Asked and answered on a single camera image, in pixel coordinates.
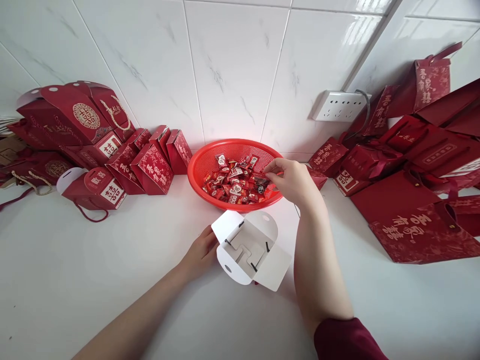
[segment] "red sleeve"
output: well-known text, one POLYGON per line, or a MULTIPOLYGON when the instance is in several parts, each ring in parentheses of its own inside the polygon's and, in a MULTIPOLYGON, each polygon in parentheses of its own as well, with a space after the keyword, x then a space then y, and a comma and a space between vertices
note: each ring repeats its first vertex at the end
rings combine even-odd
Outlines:
POLYGON ((321 360, 388 360, 370 332, 359 319, 327 319, 318 325, 313 336, 321 360))

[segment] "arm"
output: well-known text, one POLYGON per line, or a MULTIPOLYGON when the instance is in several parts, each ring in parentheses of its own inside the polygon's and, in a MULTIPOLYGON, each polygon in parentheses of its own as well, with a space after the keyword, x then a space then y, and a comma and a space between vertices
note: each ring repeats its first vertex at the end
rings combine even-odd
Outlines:
POLYGON ((325 319, 354 317, 335 252, 329 213, 305 165, 277 158, 264 172, 300 209, 293 277, 298 306, 313 337, 325 319), (284 172, 283 176, 276 175, 279 172, 284 172))
POLYGON ((73 359, 141 358, 170 305, 188 283, 208 271, 216 259, 218 245, 208 226, 177 266, 100 331, 73 359))

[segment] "hand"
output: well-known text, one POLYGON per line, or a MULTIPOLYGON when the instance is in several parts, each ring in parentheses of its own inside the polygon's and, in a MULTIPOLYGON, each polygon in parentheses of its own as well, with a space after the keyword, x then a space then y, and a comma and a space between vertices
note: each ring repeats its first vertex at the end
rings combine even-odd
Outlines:
POLYGON ((307 170, 307 166, 298 161, 278 157, 268 164, 263 172, 281 194, 297 205, 300 210, 315 206, 320 192, 307 170))
POLYGON ((180 263, 176 266, 185 276, 187 282, 193 281, 205 274, 217 258, 217 248, 220 243, 212 227, 208 225, 199 237, 191 244, 180 263))

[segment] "tan rope handle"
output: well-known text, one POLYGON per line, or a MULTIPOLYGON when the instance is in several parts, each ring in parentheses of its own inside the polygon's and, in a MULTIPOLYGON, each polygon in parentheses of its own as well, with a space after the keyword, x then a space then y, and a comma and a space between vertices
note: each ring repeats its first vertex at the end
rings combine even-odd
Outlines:
POLYGON ((52 187, 52 184, 49 183, 49 182, 47 181, 47 179, 45 179, 45 178, 43 178, 43 177, 41 177, 41 176, 37 176, 37 175, 35 175, 33 172, 31 172, 31 171, 28 171, 28 174, 30 174, 30 175, 32 176, 32 178, 42 180, 42 181, 48 186, 48 191, 47 191, 47 192, 40 192, 40 191, 38 190, 38 188, 37 188, 35 185, 33 185, 30 181, 28 181, 27 179, 25 179, 23 176, 17 175, 17 173, 15 172, 15 170, 12 170, 11 174, 12 174, 14 177, 16 177, 18 180, 24 182, 25 184, 30 185, 30 186, 35 190, 35 193, 36 193, 38 196, 48 195, 48 194, 50 194, 50 193, 54 190, 53 187, 52 187))
POLYGON ((113 111, 111 108, 108 107, 108 105, 105 103, 105 101, 100 100, 100 102, 103 104, 103 106, 105 107, 106 111, 110 114, 110 117, 111 117, 111 119, 113 120, 113 123, 116 125, 117 128, 119 128, 120 130, 123 130, 123 131, 130 130, 130 128, 132 127, 132 122, 130 121, 129 114, 128 114, 127 111, 125 110, 125 108, 124 108, 124 106, 122 105, 122 103, 120 102, 120 100, 119 100, 115 95, 111 95, 111 97, 116 100, 116 102, 118 103, 118 105, 120 105, 120 108, 121 108, 121 109, 123 110, 123 112, 125 113, 126 119, 128 120, 128 126, 127 126, 127 127, 121 127, 120 125, 118 125, 117 122, 115 121, 114 111, 113 111))

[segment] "white countertop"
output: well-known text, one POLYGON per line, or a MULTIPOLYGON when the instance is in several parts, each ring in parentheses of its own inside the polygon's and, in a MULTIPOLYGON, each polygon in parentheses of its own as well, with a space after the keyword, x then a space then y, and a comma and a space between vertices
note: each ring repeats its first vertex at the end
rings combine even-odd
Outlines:
MULTIPOLYGON (((24 189, 0 190, 0 203, 24 189)), ((384 353, 478 358, 480 258, 395 264, 331 180, 322 194, 355 315, 384 353)), ((293 255, 295 207, 282 199, 265 211, 293 255)), ((176 265, 221 211, 186 176, 175 176, 167 196, 127 196, 110 214, 91 223, 56 192, 31 194, 0 213, 1 359, 71 358, 176 265)), ((239 285, 216 266, 182 293, 146 358, 316 359, 295 301, 293 265, 276 293, 239 285)))

